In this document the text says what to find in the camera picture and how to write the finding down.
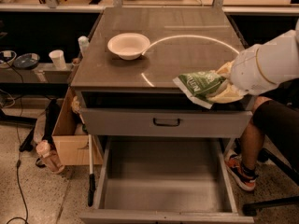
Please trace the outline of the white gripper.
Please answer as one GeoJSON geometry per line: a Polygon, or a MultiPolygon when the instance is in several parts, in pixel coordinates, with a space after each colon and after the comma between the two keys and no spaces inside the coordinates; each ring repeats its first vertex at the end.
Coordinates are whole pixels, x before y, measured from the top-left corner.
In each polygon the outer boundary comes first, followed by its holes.
{"type": "Polygon", "coordinates": [[[217,104],[227,104],[239,101],[246,94],[259,95],[278,87],[270,82],[262,73],[258,65],[258,51],[261,45],[254,45],[241,51],[233,62],[225,63],[216,73],[222,77],[230,78],[206,98],[217,104]]]}

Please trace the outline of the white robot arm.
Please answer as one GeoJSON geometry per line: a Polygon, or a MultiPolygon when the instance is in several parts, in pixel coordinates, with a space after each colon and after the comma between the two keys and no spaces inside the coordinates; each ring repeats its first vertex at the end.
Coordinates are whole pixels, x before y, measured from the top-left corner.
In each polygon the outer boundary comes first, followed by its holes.
{"type": "Polygon", "coordinates": [[[227,81],[207,97],[218,104],[238,101],[247,94],[259,95],[299,78],[299,22],[294,30],[241,51],[218,73],[227,81]]]}

